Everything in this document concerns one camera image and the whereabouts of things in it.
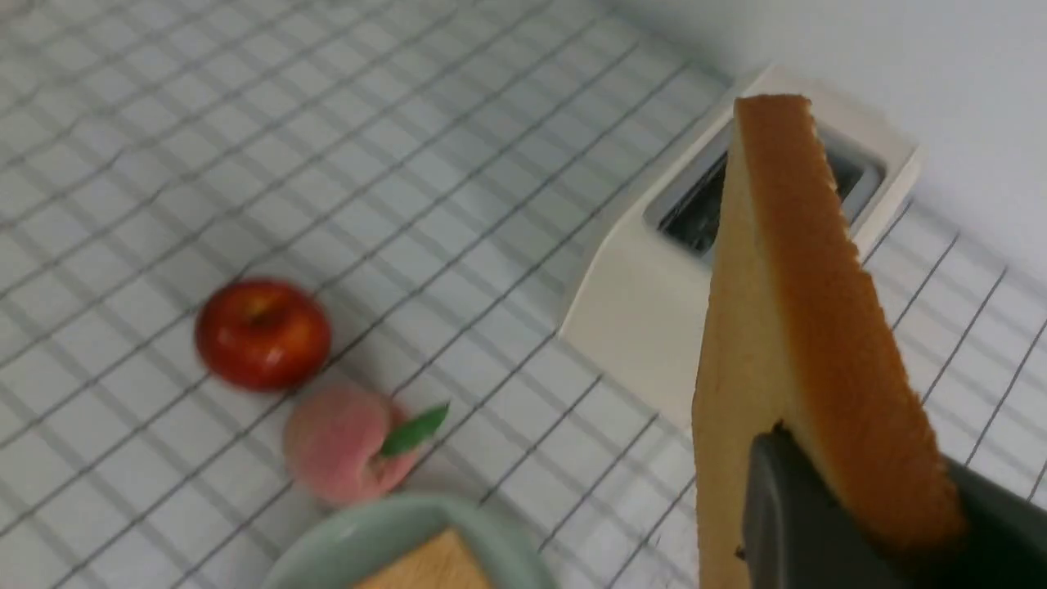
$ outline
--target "pink peach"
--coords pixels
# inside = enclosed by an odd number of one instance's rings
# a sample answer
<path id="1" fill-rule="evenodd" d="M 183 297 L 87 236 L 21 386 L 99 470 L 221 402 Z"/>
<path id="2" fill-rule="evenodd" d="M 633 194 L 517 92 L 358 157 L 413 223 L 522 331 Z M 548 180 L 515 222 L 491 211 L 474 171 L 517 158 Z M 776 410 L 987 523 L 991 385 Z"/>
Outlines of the pink peach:
<path id="1" fill-rule="evenodd" d="M 291 476 L 331 505 L 382 497 L 418 460 L 418 451 L 378 455 L 385 436 L 407 416 L 388 398 L 355 386 L 327 389 L 303 401 L 284 428 Z"/>

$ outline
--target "bowl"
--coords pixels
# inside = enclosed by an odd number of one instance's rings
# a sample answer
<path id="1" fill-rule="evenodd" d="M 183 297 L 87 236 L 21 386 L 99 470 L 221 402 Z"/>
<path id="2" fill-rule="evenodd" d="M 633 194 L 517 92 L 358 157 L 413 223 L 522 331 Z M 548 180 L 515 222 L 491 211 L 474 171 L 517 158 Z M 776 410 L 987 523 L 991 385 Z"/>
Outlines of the bowl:
<path id="1" fill-rule="evenodd" d="M 273 565 L 262 589 L 350 589 L 453 528 L 498 589 L 555 589 L 524 534 L 475 503 L 402 494 L 338 512 L 307 531 Z"/>

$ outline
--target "bread slice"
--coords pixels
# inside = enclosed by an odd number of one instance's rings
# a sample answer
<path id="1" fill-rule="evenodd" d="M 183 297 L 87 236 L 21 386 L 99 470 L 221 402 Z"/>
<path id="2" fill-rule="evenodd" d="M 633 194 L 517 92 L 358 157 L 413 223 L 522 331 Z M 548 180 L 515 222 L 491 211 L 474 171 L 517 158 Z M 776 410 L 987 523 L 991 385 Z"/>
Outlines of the bread slice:
<path id="1" fill-rule="evenodd" d="M 703 589 L 750 587 L 735 557 L 749 450 L 779 422 L 885 553 L 921 559 L 966 529 L 809 107 L 735 103 L 693 404 Z"/>
<path id="2" fill-rule="evenodd" d="M 491 584 L 458 533 L 446 529 L 356 588 L 491 589 Z"/>

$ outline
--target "apple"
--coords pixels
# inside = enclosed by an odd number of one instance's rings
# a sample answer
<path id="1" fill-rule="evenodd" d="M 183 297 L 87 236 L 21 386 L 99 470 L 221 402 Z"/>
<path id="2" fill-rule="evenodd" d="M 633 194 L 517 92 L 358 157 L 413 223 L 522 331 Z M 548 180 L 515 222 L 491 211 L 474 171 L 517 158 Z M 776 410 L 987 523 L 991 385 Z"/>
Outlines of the apple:
<path id="1" fill-rule="evenodd" d="M 284 427 L 284 459 L 291 476 L 332 506 L 378 499 L 418 460 L 417 447 L 392 456 L 386 438 L 407 417 L 388 398 L 344 385 L 304 400 Z"/>
<path id="2" fill-rule="evenodd" d="M 324 310 L 282 279 L 248 277 L 213 294 L 197 317 L 196 348 L 216 377 L 255 392 L 305 384 L 331 352 Z"/>

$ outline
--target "countertop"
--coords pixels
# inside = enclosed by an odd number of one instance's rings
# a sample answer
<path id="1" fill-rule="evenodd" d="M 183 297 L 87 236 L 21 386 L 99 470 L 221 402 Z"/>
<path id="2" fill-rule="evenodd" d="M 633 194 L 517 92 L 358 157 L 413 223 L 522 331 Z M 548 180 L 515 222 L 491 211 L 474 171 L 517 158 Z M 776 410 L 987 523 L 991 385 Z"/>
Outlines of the countertop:
<path id="1" fill-rule="evenodd" d="M 253 588 L 322 517 L 281 460 L 293 400 L 193 352 L 244 274 L 331 316 L 302 394 L 450 402 L 408 489 L 515 519 L 566 589 L 695 586 L 690 441 L 553 332 L 717 76 L 588 0 L 40 0 L 0 55 L 5 586 Z M 914 206 L 869 266 L 943 448 L 1043 504 L 1047 414 L 1011 391 L 1044 382 L 1045 298 L 953 230 Z"/>

